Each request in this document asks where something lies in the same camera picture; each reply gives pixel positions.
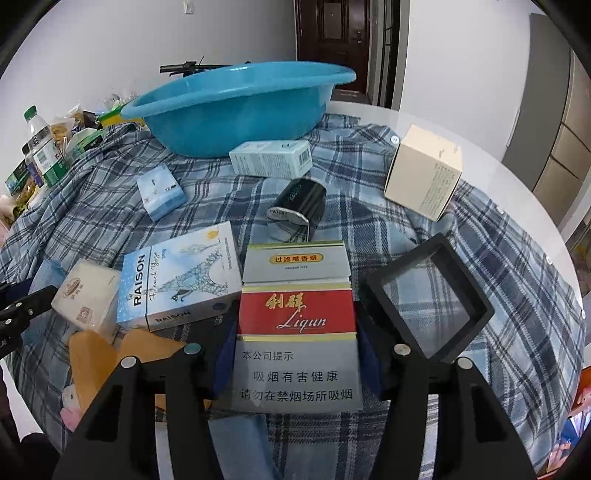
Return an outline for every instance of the light blue box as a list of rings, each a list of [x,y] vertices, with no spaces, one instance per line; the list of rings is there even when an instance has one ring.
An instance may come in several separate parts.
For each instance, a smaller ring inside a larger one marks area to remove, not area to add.
[[[242,276],[230,222],[127,254],[117,324],[150,331],[222,314],[240,296]]]
[[[144,208],[153,222],[187,201],[183,189],[166,165],[158,165],[138,177],[137,184]]]

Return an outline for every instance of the white box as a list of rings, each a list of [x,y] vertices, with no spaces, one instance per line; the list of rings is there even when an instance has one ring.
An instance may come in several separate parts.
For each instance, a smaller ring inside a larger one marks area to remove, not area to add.
[[[438,220],[463,168],[458,145],[411,125],[390,166],[384,196],[430,220]]]
[[[292,180],[312,168],[307,140],[245,142],[229,155],[237,175]]]
[[[51,306],[80,330],[93,330],[112,342],[120,279],[118,270],[78,260],[57,290]]]

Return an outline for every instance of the white wall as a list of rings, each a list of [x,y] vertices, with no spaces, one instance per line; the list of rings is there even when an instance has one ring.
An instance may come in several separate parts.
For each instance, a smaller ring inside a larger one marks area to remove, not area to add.
[[[501,161],[521,105],[530,0],[411,0],[400,111],[454,131]]]
[[[78,101],[102,107],[109,89],[144,93],[169,80],[161,64],[295,60],[293,0],[61,0],[0,78],[0,184],[22,160],[23,113],[51,121]]]

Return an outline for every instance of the snack package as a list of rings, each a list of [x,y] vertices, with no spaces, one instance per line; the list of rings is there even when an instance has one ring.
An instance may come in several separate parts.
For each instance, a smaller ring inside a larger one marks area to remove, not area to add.
[[[573,408],[558,441],[550,452],[548,464],[544,470],[545,474],[539,476],[539,479],[550,479],[554,476],[577,446],[589,423],[591,423],[591,367],[587,367],[581,372]]]

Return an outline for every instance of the beige box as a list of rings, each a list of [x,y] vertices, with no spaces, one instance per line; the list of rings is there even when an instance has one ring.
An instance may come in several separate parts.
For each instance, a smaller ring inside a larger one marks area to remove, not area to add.
[[[462,149],[458,145],[411,125],[390,166],[384,196],[438,220],[463,168]]]

